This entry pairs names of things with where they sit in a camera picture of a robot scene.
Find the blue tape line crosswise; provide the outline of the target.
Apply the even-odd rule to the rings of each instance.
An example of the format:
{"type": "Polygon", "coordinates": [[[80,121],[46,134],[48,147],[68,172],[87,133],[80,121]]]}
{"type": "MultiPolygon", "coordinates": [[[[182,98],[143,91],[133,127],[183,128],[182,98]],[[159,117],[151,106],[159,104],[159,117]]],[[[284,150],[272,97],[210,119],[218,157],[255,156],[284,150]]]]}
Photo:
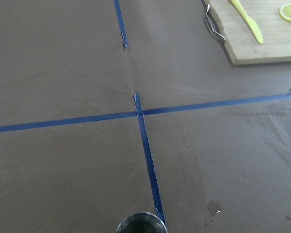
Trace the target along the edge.
{"type": "Polygon", "coordinates": [[[204,108],[214,108],[214,107],[232,106],[232,105],[239,105],[239,104],[249,104],[249,103],[255,103],[255,102],[285,100],[285,99],[291,99],[291,93],[244,98],[244,99],[213,101],[213,102],[145,109],[145,110],[142,109],[141,103],[137,103],[135,104],[137,106],[137,109],[133,112],[120,112],[120,113],[103,114],[103,115],[96,115],[96,116],[82,116],[82,117],[76,117],[76,118],[66,118],[66,119],[30,122],[30,123],[22,123],[22,124],[14,124],[14,125],[5,125],[5,126],[0,126],[0,133],[80,124],[80,123],[87,123],[87,122],[105,121],[105,120],[113,120],[113,119],[122,119],[122,118],[129,118],[129,117],[137,117],[140,114],[143,114],[144,116],[149,116],[149,115],[156,115],[156,114],[166,114],[166,113],[172,113],[172,112],[181,112],[181,111],[197,110],[197,109],[204,109],[204,108]]]}

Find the steel double jigger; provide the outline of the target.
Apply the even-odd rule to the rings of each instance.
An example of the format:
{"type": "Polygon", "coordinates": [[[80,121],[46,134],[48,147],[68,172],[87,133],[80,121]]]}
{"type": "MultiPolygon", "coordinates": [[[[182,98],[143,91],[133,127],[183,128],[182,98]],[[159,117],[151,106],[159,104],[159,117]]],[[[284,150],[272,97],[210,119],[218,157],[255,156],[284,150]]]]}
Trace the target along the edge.
{"type": "Polygon", "coordinates": [[[156,215],[139,212],[121,221],[116,233],[168,233],[167,227],[156,215]]]}

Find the bamboo cutting board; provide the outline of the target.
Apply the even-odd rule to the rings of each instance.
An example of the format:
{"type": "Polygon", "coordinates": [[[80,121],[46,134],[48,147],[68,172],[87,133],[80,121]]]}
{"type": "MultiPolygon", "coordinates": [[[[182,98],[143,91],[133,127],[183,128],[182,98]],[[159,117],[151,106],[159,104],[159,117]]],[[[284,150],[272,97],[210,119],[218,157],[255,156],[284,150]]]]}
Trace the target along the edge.
{"type": "Polygon", "coordinates": [[[226,37],[224,47],[234,65],[291,62],[291,22],[279,9],[289,0],[242,0],[242,7],[260,28],[263,44],[257,42],[237,8],[229,0],[207,0],[210,15],[226,37]]]}

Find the blue tape line lengthwise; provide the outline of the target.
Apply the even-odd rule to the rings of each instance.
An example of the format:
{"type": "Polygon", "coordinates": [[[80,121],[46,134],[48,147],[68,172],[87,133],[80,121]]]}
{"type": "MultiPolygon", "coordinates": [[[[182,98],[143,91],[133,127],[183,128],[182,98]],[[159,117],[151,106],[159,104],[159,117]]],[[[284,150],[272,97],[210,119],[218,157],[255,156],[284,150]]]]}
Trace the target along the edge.
{"type": "MultiPolygon", "coordinates": [[[[123,48],[128,49],[129,48],[128,38],[126,35],[125,24],[123,21],[121,7],[118,0],[114,0],[114,6],[115,6],[115,11],[117,15],[118,24],[119,24],[119,30],[122,37],[123,48]]],[[[142,110],[139,94],[138,93],[134,94],[133,99],[135,102],[136,116],[137,116],[138,125],[140,129],[141,140],[142,140],[142,144],[144,148],[145,161],[146,161],[148,175],[149,175],[154,208],[156,210],[158,218],[161,220],[161,222],[164,225],[166,225],[159,185],[158,185],[157,176],[156,176],[155,165],[152,158],[152,152],[151,152],[150,143],[148,140],[146,124],[144,120],[144,113],[142,110]]]]}

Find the yellow plastic knife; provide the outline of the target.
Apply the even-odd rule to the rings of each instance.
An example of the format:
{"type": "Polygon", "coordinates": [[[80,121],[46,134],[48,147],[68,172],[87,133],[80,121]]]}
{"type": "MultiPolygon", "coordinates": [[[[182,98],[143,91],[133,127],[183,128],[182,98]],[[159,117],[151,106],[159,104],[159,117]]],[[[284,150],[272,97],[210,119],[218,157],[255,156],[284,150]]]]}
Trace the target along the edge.
{"type": "Polygon", "coordinates": [[[239,0],[231,0],[231,3],[234,5],[234,7],[238,10],[238,12],[240,13],[240,15],[243,17],[243,19],[245,20],[245,22],[247,23],[248,27],[250,28],[252,34],[254,35],[254,37],[256,38],[256,41],[259,44],[263,44],[264,40],[263,40],[263,36],[261,33],[261,30],[259,28],[259,26],[257,25],[257,23],[247,14],[247,12],[245,11],[245,9],[243,8],[242,4],[240,3],[239,0]]]}

